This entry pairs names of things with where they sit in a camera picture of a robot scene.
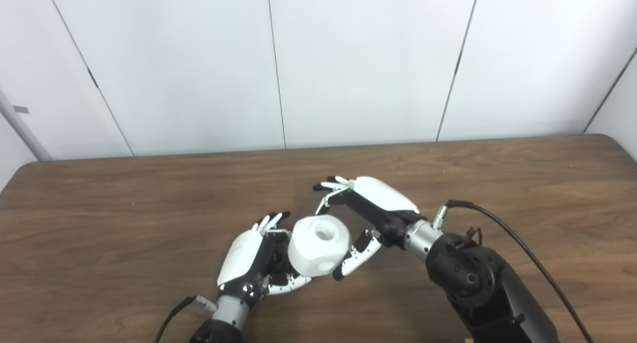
black cable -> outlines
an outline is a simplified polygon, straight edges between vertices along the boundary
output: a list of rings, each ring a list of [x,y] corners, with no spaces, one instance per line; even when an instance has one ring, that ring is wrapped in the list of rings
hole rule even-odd
[[[456,201],[456,200],[449,200],[449,202],[446,203],[446,206],[449,207],[450,209],[452,207],[464,207],[466,209],[472,209],[472,210],[481,212],[482,214],[484,214],[488,218],[490,218],[493,221],[495,221],[495,223],[497,223],[503,230],[505,230],[505,232],[507,232],[507,234],[509,234],[509,236],[511,236],[512,239],[514,239],[514,241],[516,241],[518,243],[518,245],[522,248],[522,250],[524,250],[524,252],[526,252],[526,254],[533,261],[535,266],[537,266],[537,268],[544,275],[546,280],[548,280],[548,283],[551,285],[551,287],[553,287],[553,289],[555,289],[555,292],[557,293],[557,295],[562,300],[562,303],[564,303],[564,306],[566,306],[566,309],[568,309],[568,312],[571,314],[571,316],[573,316],[573,320],[575,320],[575,323],[577,324],[577,327],[579,327],[580,331],[582,331],[582,334],[583,334],[584,338],[586,339],[586,341],[588,343],[595,343],[593,341],[593,338],[589,334],[589,332],[586,330],[586,327],[584,327],[584,324],[582,323],[582,320],[580,320],[580,317],[577,315],[577,312],[573,308],[573,305],[571,305],[571,302],[569,302],[568,298],[564,294],[564,291],[562,291],[562,289],[559,288],[559,286],[557,285],[557,282],[553,279],[553,277],[551,277],[550,273],[546,270],[546,268],[544,268],[544,266],[539,261],[539,259],[537,259],[537,257],[535,257],[535,254],[533,254],[531,249],[524,243],[524,241],[522,241],[522,239],[504,221],[502,221],[500,218],[498,218],[498,216],[495,216],[494,214],[492,214],[487,209],[484,209],[483,207],[480,207],[480,206],[478,206],[478,205],[476,205],[475,203],[472,203],[472,202],[462,202],[462,201]]]
[[[161,339],[162,334],[164,334],[164,330],[168,326],[168,323],[170,323],[170,320],[172,320],[172,318],[174,316],[176,316],[179,312],[181,312],[181,310],[184,309],[187,305],[189,305],[192,302],[194,302],[194,300],[196,298],[197,298],[197,296],[186,297],[186,298],[184,298],[183,301],[181,301],[178,305],[176,305],[175,308],[173,308],[172,311],[170,311],[170,313],[168,314],[168,316],[164,320],[164,323],[162,323],[161,327],[159,327],[159,331],[157,331],[157,335],[155,336],[155,339],[153,340],[153,343],[159,343],[159,340]]]

white wall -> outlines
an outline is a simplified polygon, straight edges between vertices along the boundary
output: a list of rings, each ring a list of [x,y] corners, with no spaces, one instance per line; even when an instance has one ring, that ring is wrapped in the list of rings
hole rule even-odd
[[[439,139],[579,134],[637,46],[637,0],[478,0]]]
[[[16,170],[31,161],[36,158],[0,114],[0,192]]]
[[[0,0],[0,100],[52,159],[130,156],[51,0]]]
[[[633,59],[586,130],[615,139],[637,160],[637,60]]]
[[[135,155],[284,148],[268,0],[55,0]]]
[[[474,0],[271,0],[288,147],[435,141]]]
[[[637,0],[477,0],[454,75],[473,3],[0,0],[0,102],[45,159],[571,134],[637,46]]]

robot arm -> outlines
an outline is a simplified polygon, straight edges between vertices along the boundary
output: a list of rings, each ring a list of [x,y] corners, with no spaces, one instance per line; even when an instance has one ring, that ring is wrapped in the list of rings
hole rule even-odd
[[[314,190],[331,191],[317,213],[345,204],[372,223],[379,243],[423,261],[476,341],[558,343],[555,325],[498,253],[476,243],[472,230],[466,236],[440,230],[447,206],[430,223],[403,194],[371,177],[328,177]]]
[[[212,316],[193,334],[191,343],[241,343],[241,329],[257,303],[312,280],[294,271],[280,248],[291,233],[277,226],[289,215],[269,214],[233,241],[216,280],[216,305],[209,304]]]

wooden table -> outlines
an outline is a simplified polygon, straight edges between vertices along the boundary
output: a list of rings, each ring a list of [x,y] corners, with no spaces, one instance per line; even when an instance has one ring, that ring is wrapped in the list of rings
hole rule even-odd
[[[564,136],[36,162],[0,194],[0,337],[11,343],[149,343],[187,295],[213,296],[232,240],[270,211],[314,213],[327,175],[384,180],[433,216],[453,198],[498,214],[535,251],[599,343],[637,339],[637,165],[609,137]],[[368,227],[330,212],[354,235]],[[444,229],[484,230],[551,316],[573,320],[521,250],[463,209]],[[178,315],[164,343],[203,321]],[[462,343],[466,330],[420,261],[382,248],[257,306],[248,343]]]

cable connector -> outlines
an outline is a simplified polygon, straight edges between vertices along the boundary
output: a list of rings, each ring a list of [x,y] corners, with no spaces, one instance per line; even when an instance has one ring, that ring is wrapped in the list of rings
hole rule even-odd
[[[433,229],[440,229],[442,227],[442,223],[444,222],[444,217],[446,216],[446,211],[448,207],[446,205],[442,205],[436,214],[436,217],[431,222],[431,227]]]
[[[205,309],[205,311],[210,314],[215,313],[218,309],[218,305],[215,302],[212,302],[204,296],[197,296],[193,303]]]

